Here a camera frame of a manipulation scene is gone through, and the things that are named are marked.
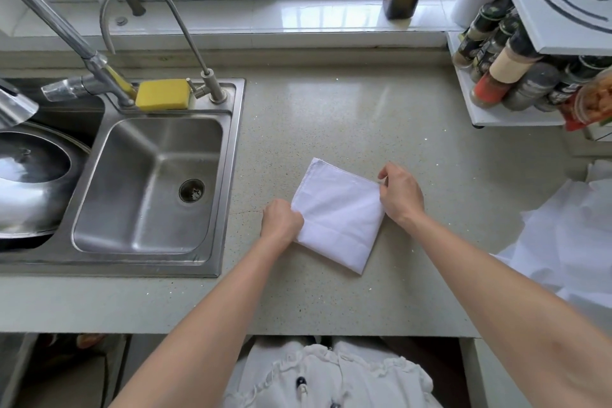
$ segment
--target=drain strainer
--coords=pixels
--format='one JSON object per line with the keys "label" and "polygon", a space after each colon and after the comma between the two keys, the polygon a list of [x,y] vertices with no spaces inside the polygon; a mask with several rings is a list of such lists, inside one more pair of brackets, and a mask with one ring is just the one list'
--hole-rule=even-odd
{"label": "drain strainer", "polygon": [[180,200],[186,203],[194,203],[204,195],[204,183],[199,179],[188,179],[180,185]]}

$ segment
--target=bottle with red contents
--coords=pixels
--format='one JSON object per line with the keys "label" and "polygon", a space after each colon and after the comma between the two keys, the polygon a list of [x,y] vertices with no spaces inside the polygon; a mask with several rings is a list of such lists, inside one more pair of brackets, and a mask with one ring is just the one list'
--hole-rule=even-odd
{"label": "bottle with red contents", "polygon": [[472,89],[470,98],[480,108],[490,108],[501,102],[527,70],[542,58],[536,52],[527,31],[520,25],[500,55]]}

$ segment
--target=cloth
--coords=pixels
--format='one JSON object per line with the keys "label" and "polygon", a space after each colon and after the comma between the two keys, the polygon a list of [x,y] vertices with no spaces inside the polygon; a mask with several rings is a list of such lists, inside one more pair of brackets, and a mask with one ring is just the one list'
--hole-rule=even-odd
{"label": "cloth", "polygon": [[522,213],[515,244],[496,257],[612,333],[612,163],[589,165],[544,205]]}
{"label": "cloth", "polygon": [[257,338],[240,390],[226,390],[224,408],[441,408],[427,373],[383,346],[368,344],[362,351],[363,342],[350,338],[335,338],[332,349],[304,346],[297,338],[272,342]]}
{"label": "cloth", "polygon": [[384,217],[377,183],[313,158],[293,196],[297,242],[362,274]]}

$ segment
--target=countertop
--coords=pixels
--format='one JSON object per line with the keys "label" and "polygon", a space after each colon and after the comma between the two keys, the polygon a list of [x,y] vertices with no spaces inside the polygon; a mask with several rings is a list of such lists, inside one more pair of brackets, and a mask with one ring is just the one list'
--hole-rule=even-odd
{"label": "countertop", "polygon": [[[217,74],[247,79],[224,274],[256,239],[266,202],[291,200],[313,157],[372,180],[388,160],[409,167],[428,212],[489,252],[515,240],[520,211],[584,167],[559,128],[474,129],[450,66]],[[216,282],[3,276],[0,331],[167,333]],[[250,333],[478,337],[420,246],[388,219],[363,276],[290,247]]]}

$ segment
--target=yellow sponge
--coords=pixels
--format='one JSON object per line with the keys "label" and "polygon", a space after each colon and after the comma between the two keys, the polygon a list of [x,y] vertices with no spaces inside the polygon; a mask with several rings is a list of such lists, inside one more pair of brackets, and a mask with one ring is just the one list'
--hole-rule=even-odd
{"label": "yellow sponge", "polygon": [[186,110],[191,89],[184,79],[145,81],[138,87],[136,106],[144,112]]}

